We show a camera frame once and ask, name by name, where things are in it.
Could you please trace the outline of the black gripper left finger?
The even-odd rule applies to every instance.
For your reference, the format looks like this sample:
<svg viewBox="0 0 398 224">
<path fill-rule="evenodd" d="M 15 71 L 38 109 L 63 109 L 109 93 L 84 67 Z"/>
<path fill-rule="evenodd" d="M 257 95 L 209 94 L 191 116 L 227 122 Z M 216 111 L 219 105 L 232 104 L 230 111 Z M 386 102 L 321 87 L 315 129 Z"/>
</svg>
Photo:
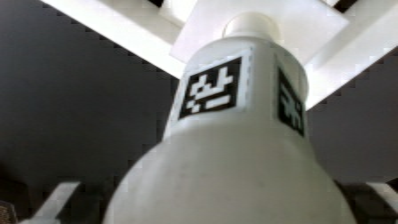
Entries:
<svg viewBox="0 0 398 224">
<path fill-rule="evenodd" d="M 104 224 L 106 197 L 81 181 L 61 182 L 35 215 L 19 224 Z"/>
</svg>

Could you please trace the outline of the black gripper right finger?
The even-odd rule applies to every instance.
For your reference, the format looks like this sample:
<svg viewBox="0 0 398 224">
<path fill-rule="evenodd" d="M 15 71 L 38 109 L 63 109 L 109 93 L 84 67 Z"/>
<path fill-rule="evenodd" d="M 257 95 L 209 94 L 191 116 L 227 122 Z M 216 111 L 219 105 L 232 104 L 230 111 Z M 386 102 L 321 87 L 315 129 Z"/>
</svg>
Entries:
<svg viewBox="0 0 398 224">
<path fill-rule="evenodd" d="M 358 224 L 398 224 L 398 179 L 338 183 Z"/>
</svg>

